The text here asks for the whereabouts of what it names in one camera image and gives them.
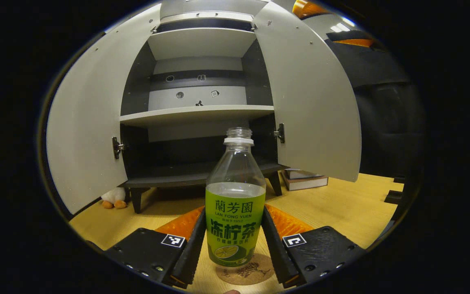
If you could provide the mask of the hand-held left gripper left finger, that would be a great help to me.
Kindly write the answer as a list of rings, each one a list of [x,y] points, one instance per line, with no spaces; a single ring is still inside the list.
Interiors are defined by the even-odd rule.
[[[103,253],[145,278],[186,289],[193,283],[205,231],[202,206],[157,229],[139,227]]]

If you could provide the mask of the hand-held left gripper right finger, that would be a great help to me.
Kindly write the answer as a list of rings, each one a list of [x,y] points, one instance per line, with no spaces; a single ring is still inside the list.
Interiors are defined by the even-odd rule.
[[[314,228],[269,204],[264,206],[262,230],[285,289],[322,281],[367,252],[331,226]]]

